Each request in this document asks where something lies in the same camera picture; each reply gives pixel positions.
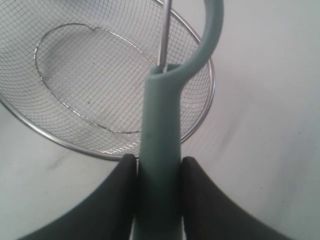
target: metal mesh strainer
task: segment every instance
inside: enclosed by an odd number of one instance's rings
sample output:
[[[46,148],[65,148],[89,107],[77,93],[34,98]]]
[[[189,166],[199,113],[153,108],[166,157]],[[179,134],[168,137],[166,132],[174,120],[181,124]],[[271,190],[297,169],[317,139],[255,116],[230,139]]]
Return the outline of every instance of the metal mesh strainer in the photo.
[[[109,160],[138,154],[144,79],[156,65],[159,0],[0,0],[0,100],[42,135]],[[167,62],[200,38],[171,11]],[[181,141],[214,94],[211,60],[184,87]]]

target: white surface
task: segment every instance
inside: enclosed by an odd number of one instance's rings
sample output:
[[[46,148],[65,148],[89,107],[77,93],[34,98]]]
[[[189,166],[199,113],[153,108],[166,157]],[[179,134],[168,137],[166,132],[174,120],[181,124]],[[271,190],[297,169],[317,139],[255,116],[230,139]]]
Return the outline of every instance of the white surface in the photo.
[[[201,33],[202,1],[173,4]],[[299,240],[320,236],[319,10],[318,0],[226,1],[213,106],[182,146],[237,204]],[[0,119],[1,240],[60,216],[115,166],[49,142],[3,107]]]

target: gray-green silicone handle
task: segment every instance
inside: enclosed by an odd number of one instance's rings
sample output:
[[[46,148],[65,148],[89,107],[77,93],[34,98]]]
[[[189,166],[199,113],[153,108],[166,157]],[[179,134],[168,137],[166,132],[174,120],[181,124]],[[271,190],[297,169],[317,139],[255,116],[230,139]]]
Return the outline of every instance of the gray-green silicone handle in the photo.
[[[169,64],[165,73],[156,67],[145,81],[134,240],[181,239],[180,95],[211,57],[223,25],[223,0],[204,2],[204,34],[192,58]]]

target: wire mesh basket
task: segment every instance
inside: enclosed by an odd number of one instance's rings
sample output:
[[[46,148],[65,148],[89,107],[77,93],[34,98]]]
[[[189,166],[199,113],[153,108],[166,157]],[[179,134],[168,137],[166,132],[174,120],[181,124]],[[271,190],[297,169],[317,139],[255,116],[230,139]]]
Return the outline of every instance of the wire mesh basket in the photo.
[[[0,9],[0,100],[21,121],[78,152],[139,154],[144,79],[156,65],[159,0],[6,0]],[[183,64],[199,36],[171,11],[167,62]],[[181,142],[214,95],[211,60],[184,87]]]

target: metal rod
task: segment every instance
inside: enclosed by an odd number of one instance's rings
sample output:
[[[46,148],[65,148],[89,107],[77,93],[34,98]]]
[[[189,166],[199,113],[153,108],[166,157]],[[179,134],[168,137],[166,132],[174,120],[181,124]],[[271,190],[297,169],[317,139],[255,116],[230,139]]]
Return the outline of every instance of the metal rod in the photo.
[[[169,29],[170,29],[170,16],[171,16],[172,0],[163,1],[162,9],[162,35],[159,47],[159,54],[157,59],[157,65],[165,67],[167,64],[167,51],[168,51],[168,40],[169,40]]]

